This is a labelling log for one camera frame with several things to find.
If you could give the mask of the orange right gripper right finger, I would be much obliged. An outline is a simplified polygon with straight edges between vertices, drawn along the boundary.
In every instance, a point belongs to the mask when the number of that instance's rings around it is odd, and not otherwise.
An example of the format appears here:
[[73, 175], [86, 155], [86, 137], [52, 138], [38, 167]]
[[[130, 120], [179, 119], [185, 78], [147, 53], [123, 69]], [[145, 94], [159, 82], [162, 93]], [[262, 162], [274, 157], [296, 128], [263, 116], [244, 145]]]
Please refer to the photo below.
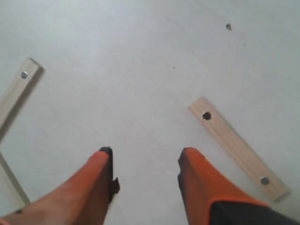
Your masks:
[[260, 202], [221, 174], [195, 148], [178, 159], [178, 184], [190, 225], [297, 225], [298, 222]]

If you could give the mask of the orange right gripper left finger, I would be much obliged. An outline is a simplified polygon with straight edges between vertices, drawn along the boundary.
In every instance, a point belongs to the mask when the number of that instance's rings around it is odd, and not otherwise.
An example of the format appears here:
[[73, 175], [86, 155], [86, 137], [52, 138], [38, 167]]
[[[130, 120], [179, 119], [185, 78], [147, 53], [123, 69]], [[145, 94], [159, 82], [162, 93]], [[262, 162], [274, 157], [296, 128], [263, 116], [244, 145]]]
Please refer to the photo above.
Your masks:
[[113, 150], [102, 147], [49, 194], [1, 217], [2, 225], [102, 225], [115, 194]]

